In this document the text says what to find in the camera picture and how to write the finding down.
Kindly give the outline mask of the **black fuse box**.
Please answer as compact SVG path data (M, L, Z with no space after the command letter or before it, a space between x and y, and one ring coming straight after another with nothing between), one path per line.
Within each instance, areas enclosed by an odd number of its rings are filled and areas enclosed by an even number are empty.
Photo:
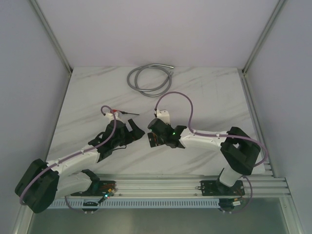
M164 145L164 141L157 137L154 133L150 132L147 134L147 137L148 137L148 140L149 140L149 144L150 144L150 147L153 148L153 147L157 147L157 146L161 146L161 145Z

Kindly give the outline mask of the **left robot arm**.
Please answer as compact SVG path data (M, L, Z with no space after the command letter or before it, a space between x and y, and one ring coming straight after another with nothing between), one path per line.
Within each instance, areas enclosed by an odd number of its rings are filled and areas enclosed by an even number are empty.
M48 162L34 160L15 187L15 194L36 214L64 196L100 196L100 179L90 167L106 159L116 148L127 146L145 134L132 119L128 123L131 130L121 120L111 120L105 131L81 150Z

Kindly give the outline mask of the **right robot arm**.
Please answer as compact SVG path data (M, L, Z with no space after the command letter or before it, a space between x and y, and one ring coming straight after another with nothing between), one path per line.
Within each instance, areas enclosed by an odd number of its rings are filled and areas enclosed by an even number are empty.
M242 176L252 174L261 151L260 146L238 127L213 134L191 131L182 125L172 128L169 123L155 118L148 125L148 129L157 139L173 149L200 148L220 152L227 161L227 166L218 176L216 190L223 195L228 194Z

